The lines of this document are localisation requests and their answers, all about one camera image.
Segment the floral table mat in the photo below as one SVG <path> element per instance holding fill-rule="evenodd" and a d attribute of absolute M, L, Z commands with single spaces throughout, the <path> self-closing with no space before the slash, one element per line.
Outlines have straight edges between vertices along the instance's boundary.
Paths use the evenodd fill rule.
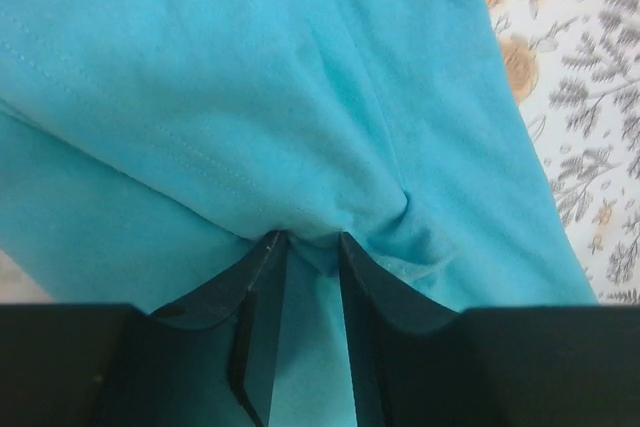
<path fill-rule="evenodd" d="M 512 96 L 596 299 L 632 303 L 639 292 L 639 0 L 485 4 Z M 2 248 L 1 295 L 52 297 Z"/>

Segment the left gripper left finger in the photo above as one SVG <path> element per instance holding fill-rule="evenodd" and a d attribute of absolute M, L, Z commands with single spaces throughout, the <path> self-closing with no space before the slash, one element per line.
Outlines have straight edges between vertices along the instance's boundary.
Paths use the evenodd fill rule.
<path fill-rule="evenodd" d="M 5 304 L 5 426 L 265 426 L 288 239 L 144 313 L 124 304 Z"/>

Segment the teal t-shirt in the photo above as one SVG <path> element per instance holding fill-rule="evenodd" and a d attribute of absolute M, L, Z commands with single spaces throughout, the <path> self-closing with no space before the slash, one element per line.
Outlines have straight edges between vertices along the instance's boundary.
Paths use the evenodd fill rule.
<path fill-rule="evenodd" d="M 341 233 L 441 304 L 590 305 L 485 0 L 1 0 L 1 248 L 153 311 L 290 235 L 271 422 L 356 422 Z"/>

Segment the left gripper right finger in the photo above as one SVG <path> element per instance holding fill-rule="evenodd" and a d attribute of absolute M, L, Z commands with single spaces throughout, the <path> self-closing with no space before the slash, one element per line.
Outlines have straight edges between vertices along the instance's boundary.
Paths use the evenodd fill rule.
<path fill-rule="evenodd" d="M 452 311 L 342 234 L 339 276 L 361 426 L 635 426 L 635 307 Z"/>

